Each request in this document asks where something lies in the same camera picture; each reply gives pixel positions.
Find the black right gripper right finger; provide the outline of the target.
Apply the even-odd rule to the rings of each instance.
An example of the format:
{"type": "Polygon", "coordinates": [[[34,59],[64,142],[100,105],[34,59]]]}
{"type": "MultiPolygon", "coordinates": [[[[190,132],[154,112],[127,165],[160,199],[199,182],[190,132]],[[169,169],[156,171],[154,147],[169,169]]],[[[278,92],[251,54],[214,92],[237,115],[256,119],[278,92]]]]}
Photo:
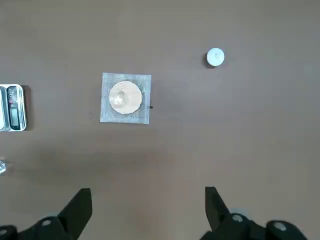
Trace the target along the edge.
{"type": "Polygon", "coordinates": [[[241,213],[231,213],[214,186],[205,188],[205,213],[211,230],[202,240],[305,240],[294,224],[270,220],[265,226],[241,213]]]}

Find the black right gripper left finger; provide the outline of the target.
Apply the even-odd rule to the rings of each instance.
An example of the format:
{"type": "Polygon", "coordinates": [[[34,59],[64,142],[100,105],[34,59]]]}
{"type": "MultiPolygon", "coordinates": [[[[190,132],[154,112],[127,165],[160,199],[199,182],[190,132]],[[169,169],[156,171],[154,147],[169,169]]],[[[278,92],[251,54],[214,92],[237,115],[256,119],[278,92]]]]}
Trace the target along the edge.
{"type": "Polygon", "coordinates": [[[40,219],[18,231],[14,225],[2,225],[2,240],[77,240],[92,216],[90,188],[80,189],[58,215],[40,219]]]}

